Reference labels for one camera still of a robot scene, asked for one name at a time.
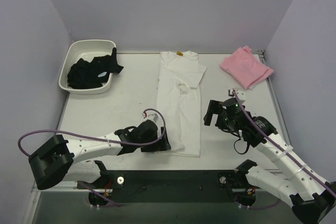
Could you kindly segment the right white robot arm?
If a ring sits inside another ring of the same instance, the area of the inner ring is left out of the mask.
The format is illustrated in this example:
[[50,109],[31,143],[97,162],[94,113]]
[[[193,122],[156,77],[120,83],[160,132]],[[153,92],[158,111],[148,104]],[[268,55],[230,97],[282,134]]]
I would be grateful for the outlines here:
[[235,168],[240,184],[261,188],[286,203],[302,223],[319,223],[335,207],[335,183],[316,174],[283,142],[277,129],[264,117],[252,116],[241,100],[210,100],[204,124],[235,134],[249,147],[265,155],[285,176],[281,178],[256,162],[245,160]]

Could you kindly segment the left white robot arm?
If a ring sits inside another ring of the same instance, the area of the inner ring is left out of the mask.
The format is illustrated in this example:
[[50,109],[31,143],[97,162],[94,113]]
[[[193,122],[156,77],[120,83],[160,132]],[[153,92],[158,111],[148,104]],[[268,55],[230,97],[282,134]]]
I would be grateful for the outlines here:
[[98,158],[141,152],[171,150],[165,127],[154,119],[139,126],[116,130],[103,138],[67,140],[58,134],[51,137],[28,158],[39,190],[50,189],[63,180],[82,181],[96,188],[106,185],[108,175]]

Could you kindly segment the white t shirt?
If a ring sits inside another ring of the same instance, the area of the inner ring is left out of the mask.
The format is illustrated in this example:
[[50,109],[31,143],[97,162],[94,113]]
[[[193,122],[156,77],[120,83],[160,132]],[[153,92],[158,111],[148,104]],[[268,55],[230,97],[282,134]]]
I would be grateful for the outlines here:
[[200,157],[200,83],[206,69],[195,52],[161,52],[156,108],[165,119],[173,155]]

